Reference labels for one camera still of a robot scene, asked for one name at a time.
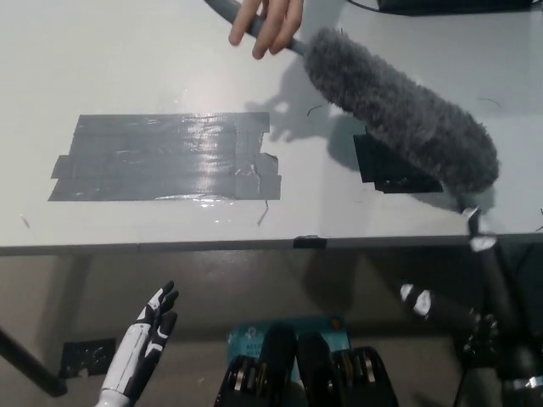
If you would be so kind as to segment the person's bare hand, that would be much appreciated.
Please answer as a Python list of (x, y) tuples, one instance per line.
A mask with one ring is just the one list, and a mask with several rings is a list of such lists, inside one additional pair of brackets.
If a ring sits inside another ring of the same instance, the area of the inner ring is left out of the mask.
[(255, 40), (252, 55), (262, 59), (267, 52), (281, 52), (293, 39), (301, 26), (304, 10), (303, 0), (245, 0), (236, 14), (228, 41), (238, 46), (251, 20), (261, 11), (263, 26)]

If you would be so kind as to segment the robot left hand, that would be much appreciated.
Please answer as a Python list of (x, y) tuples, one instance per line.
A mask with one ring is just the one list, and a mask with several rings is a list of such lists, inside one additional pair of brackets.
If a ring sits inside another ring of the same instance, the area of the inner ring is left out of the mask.
[(176, 324), (179, 292), (168, 282), (144, 305), (122, 338), (109, 366), (97, 407), (133, 406), (158, 365)]

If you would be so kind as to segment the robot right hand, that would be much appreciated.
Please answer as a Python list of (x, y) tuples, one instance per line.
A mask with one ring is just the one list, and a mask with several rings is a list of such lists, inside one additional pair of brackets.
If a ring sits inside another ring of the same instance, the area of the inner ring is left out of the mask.
[(496, 370), (506, 389), (542, 387), (541, 342), (529, 328), (527, 307), (516, 274), (507, 264), (497, 235), (485, 224), (478, 207), (464, 207), (468, 243), (484, 279), (483, 314), (429, 289), (402, 282), (396, 292), (415, 315), (453, 332), (469, 333), (463, 348), (467, 362), (480, 359)]

